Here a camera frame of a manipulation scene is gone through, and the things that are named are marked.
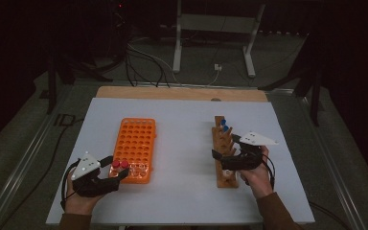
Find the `brown sleeve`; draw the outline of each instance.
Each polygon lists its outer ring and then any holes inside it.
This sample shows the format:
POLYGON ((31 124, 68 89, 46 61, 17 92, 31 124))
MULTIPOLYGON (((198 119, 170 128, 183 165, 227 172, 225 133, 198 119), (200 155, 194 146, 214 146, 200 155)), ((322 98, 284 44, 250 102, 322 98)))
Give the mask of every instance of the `brown sleeve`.
POLYGON ((303 229, 291 215, 277 193, 257 199, 266 230, 303 229))
POLYGON ((59 222, 60 230, 89 230, 91 215, 63 214, 59 222))

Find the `white metal stand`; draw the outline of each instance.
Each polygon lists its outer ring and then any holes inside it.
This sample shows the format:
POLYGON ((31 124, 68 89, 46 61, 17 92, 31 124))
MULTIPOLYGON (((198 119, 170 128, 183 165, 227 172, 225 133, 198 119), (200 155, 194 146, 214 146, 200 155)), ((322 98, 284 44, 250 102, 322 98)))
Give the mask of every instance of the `white metal stand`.
POLYGON ((177 25, 175 38, 174 61, 172 70, 175 73, 180 72, 181 63, 181 30, 199 30, 215 32, 231 32, 250 34, 250 40, 247 46, 243 46, 243 56, 247 69, 247 76, 254 78, 256 76, 250 52, 259 30, 265 5, 261 4, 256 17, 234 17, 234 16, 216 16, 187 14, 181 12, 181 0, 177 0, 177 25))

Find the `white tabletop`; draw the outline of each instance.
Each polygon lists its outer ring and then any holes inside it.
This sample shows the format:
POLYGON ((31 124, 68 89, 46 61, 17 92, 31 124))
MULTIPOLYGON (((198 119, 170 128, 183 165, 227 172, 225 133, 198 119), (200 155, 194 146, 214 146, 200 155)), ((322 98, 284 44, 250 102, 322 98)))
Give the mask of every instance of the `white tabletop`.
MULTIPOLYGON (((275 191, 294 221, 314 222, 300 178, 271 103, 95 98, 88 109, 69 164, 89 151, 98 160, 112 155, 122 119, 152 118, 157 137, 149 184, 121 184, 96 206, 92 222, 115 225, 248 224, 261 222, 250 188, 219 189, 211 127, 225 116, 232 133, 255 131, 279 142, 270 146, 275 191)), ((100 177, 107 176, 108 167, 100 177)), ((63 213, 60 186, 46 222, 63 213)))

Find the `human hand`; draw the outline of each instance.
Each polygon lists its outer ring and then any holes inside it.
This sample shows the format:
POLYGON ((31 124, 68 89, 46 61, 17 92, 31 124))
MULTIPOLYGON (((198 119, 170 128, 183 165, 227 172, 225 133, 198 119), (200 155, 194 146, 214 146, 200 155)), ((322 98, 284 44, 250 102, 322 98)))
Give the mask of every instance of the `human hand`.
POLYGON ((65 213, 67 214, 79 214, 79 215, 91 215, 97 202, 104 197, 104 195, 98 195, 95 197, 84 197, 78 195, 73 189, 73 181, 71 175, 74 170, 68 173, 67 176, 67 199, 65 201, 65 213))
MULTIPOLYGON (((268 157, 268 148, 266 146, 261 146, 262 154, 266 157, 263 157, 263 160, 267 163, 268 157)), ((249 183, 250 188, 252 189, 253 195, 258 198, 262 198, 273 193, 273 188, 270 184, 270 179, 268 177, 268 170, 264 164, 261 164, 256 169, 248 171, 243 170, 240 171, 241 179, 247 181, 249 183)))

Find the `orange test tube rack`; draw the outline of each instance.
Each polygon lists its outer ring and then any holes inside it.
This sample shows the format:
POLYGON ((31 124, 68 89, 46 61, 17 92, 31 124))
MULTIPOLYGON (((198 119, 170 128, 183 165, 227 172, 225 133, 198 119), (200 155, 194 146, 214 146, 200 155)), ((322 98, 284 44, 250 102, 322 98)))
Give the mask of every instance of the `orange test tube rack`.
POLYGON ((114 163, 109 177, 118 175, 121 170, 118 162, 128 162, 129 175, 121 181, 123 184, 147 184, 150 182, 156 122, 150 118, 124 118, 119 128, 113 153, 114 163))

